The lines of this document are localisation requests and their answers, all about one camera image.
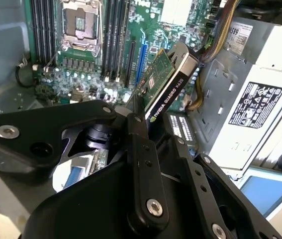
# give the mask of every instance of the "black wire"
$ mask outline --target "black wire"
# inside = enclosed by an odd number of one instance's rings
[[[19,70],[20,70],[20,66],[16,66],[15,77],[16,77],[16,81],[17,81],[18,85],[19,85],[20,87],[27,88],[27,89],[33,87],[34,85],[26,86],[26,85],[24,85],[24,84],[20,81],[20,78],[19,78]]]

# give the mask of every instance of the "cpu socket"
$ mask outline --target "cpu socket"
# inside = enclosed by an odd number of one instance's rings
[[[63,0],[63,50],[91,51],[102,47],[101,4],[97,0]]]

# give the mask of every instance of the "barcode label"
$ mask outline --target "barcode label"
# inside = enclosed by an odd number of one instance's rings
[[[250,36],[252,28],[253,26],[238,22],[231,23],[224,47],[241,55]]]

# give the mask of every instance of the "cable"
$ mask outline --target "cable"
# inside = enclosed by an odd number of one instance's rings
[[[17,81],[17,83],[18,83],[18,85],[20,86],[20,87],[23,87],[23,88],[31,88],[31,87],[33,87],[34,85],[29,85],[29,86],[26,86],[26,85],[24,85],[21,81],[20,81],[20,78],[19,78],[19,70],[20,70],[20,66],[16,66],[16,70],[15,70],[15,77],[16,77],[16,81]]]
[[[235,12],[237,5],[239,4],[240,0],[228,0],[226,3],[222,15],[219,18],[216,30],[215,30],[215,38],[213,44],[207,51],[201,56],[200,60],[203,63],[207,63],[212,61],[216,55],[221,50],[222,46],[225,43],[227,38],[229,27]]]
[[[202,105],[202,103],[204,101],[204,94],[203,94],[202,89],[201,89],[201,82],[200,82],[199,76],[197,77],[197,80],[196,80],[196,83],[195,83],[195,90],[196,90],[196,93],[197,93],[197,99],[193,103],[191,103],[190,105],[188,105],[186,107],[186,109],[188,111],[197,110]]]

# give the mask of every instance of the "power supply unit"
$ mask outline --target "power supply unit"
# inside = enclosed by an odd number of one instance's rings
[[[242,175],[282,117],[282,26],[233,19],[200,80],[204,103],[189,114],[199,151]]]

